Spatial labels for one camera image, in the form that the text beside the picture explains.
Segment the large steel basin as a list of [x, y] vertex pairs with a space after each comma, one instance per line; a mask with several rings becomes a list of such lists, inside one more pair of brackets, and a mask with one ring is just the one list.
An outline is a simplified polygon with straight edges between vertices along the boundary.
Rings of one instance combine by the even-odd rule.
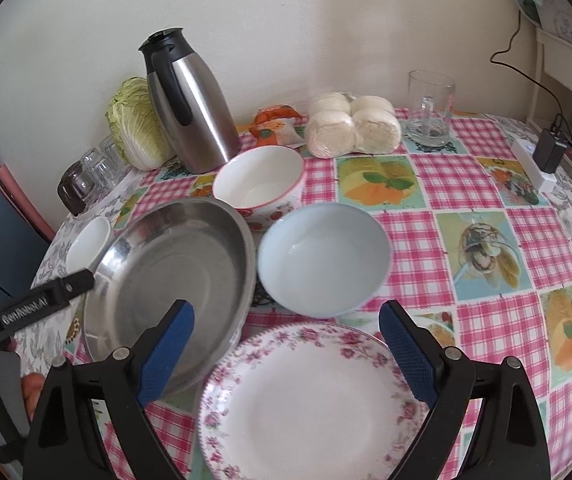
[[253, 299], [255, 244], [237, 210], [209, 197], [159, 206], [118, 235], [85, 296], [83, 336], [95, 361], [132, 346], [175, 300], [195, 328], [164, 395], [193, 387], [239, 343]]

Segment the floral grey white cloth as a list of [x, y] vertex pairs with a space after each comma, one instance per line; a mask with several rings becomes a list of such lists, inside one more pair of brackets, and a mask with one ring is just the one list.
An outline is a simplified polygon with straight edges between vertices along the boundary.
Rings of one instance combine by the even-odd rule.
[[[116, 188], [91, 209], [77, 217], [68, 214], [59, 226], [53, 243], [47, 248], [32, 286], [67, 274], [69, 249], [85, 226], [95, 218], [105, 218], [111, 229], [115, 229], [118, 215], [126, 201], [150, 176], [153, 174], [132, 169]], [[68, 307], [16, 333], [16, 352], [20, 356], [22, 376], [30, 373], [45, 375], [55, 356], [76, 352], [81, 337], [83, 301], [83, 296], [73, 299]]]

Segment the small white square bowl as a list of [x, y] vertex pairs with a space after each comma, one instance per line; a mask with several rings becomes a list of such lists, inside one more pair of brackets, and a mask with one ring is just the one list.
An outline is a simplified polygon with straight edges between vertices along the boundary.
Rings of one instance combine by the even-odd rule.
[[66, 258], [68, 274], [88, 269], [93, 271], [111, 240], [112, 230], [109, 222], [97, 217], [83, 228], [73, 240]]

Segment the pink board by fridge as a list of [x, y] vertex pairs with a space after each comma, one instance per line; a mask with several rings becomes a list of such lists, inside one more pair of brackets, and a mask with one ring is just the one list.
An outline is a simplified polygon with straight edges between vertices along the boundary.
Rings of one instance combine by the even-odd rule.
[[9, 199], [13, 207], [24, 220], [29, 222], [44, 240], [51, 242], [55, 237], [55, 231], [33, 206], [28, 196], [24, 194], [12, 173], [5, 164], [0, 166], [0, 190]]

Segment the floral white plate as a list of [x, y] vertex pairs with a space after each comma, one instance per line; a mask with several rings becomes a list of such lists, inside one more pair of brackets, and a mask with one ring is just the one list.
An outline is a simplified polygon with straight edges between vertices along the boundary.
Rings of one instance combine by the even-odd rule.
[[426, 414], [381, 340], [295, 323], [245, 340], [214, 367], [199, 440], [216, 479], [386, 479]]

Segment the upturned drinking glass front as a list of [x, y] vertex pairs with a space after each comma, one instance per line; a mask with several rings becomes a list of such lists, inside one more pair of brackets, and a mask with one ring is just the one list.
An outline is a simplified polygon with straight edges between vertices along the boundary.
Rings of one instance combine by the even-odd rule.
[[106, 192], [113, 190], [123, 179], [123, 171], [105, 156], [90, 160], [88, 168], [90, 168], [97, 183]]

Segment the upturned drinking glass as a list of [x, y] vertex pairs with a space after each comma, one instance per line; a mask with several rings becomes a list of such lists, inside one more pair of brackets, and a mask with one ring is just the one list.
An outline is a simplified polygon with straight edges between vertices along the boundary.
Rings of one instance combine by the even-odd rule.
[[105, 156], [90, 160], [88, 168], [90, 168], [97, 183], [106, 192], [113, 190], [123, 179], [123, 171]]
[[128, 161], [120, 152], [115, 139], [112, 136], [106, 136], [100, 141], [100, 151], [116, 166], [128, 166]]
[[92, 171], [104, 162], [104, 155], [97, 148], [90, 148], [81, 157], [81, 162], [88, 171]]

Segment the upturned drinking glass back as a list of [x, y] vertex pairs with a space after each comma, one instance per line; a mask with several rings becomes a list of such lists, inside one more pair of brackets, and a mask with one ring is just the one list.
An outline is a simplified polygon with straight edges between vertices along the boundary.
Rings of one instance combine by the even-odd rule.
[[120, 152], [115, 139], [112, 136], [106, 136], [100, 141], [100, 151], [116, 166], [128, 166], [128, 161]]

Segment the light blue bowl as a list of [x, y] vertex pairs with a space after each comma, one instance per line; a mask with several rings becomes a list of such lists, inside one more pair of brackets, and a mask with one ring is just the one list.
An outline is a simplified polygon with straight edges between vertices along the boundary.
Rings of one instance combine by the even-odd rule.
[[389, 237], [367, 212], [319, 203], [277, 221], [258, 248], [258, 277], [285, 309], [309, 318], [334, 318], [373, 298], [386, 281]]

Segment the white power strip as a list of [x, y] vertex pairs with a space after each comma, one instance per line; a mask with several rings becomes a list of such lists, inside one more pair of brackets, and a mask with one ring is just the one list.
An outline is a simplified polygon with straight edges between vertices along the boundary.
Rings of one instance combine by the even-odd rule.
[[533, 143], [524, 139], [516, 139], [512, 142], [511, 151], [537, 191], [551, 193], [554, 190], [557, 178], [554, 174], [543, 172], [537, 166], [534, 160], [535, 145]]

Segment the napa cabbage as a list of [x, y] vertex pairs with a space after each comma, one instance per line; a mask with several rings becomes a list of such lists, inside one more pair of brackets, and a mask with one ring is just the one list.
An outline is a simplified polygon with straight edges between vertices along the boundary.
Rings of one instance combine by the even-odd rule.
[[156, 170], [175, 155], [152, 105], [145, 78], [123, 81], [111, 96], [105, 116], [120, 156], [136, 169]]

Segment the black power adapter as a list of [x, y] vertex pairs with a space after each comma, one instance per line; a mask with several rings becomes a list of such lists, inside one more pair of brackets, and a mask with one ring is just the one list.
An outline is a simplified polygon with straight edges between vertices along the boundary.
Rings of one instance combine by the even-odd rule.
[[533, 160], [544, 174], [554, 174], [569, 144], [558, 132], [543, 129], [536, 143]]

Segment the steel thermos jug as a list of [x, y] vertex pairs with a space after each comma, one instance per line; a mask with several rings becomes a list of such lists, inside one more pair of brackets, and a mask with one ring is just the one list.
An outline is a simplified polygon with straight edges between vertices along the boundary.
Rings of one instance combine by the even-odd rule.
[[192, 174], [205, 174], [241, 149], [220, 84], [179, 27], [154, 32], [141, 45], [147, 84], [160, 125]]

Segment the white bowl strawberry pattern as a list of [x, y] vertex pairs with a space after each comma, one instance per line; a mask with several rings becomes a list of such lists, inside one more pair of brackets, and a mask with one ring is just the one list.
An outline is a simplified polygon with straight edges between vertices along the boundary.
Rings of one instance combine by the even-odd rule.
[[214, 178], [212, 196], [236, 209], [251, 231], [265, 232], [302, 205], [303, 157], [292, 148], [265, 145], [245, 151]]

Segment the clear glass mug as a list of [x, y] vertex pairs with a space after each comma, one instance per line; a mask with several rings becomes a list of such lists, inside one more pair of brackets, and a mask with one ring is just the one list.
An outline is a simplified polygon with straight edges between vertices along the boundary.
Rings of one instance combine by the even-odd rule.
[[417, 144], [441, 148], [450, 141], [455, 81], [449, 76], [412, 70], [408, 73], [405, 132]]

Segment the bag of white buns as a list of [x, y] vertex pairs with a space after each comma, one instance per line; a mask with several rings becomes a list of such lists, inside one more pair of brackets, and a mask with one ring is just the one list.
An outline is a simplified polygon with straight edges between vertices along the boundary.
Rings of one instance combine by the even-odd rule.
[[304, 139], [307, 150], [317, 158], [381, 155], [400, 146], [402, 127], [393, 105], [381, 96], [353, 98], [331, 92], [310, 104]]

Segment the orange snack packet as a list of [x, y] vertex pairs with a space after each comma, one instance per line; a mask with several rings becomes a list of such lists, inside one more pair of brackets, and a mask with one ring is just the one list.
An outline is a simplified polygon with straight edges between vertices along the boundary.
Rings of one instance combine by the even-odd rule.
[[279, 104], [260, 108], [249, 126], [258, 146], [279, 145], [296, 148], [304, 143], [307, 118], [292, 106]]

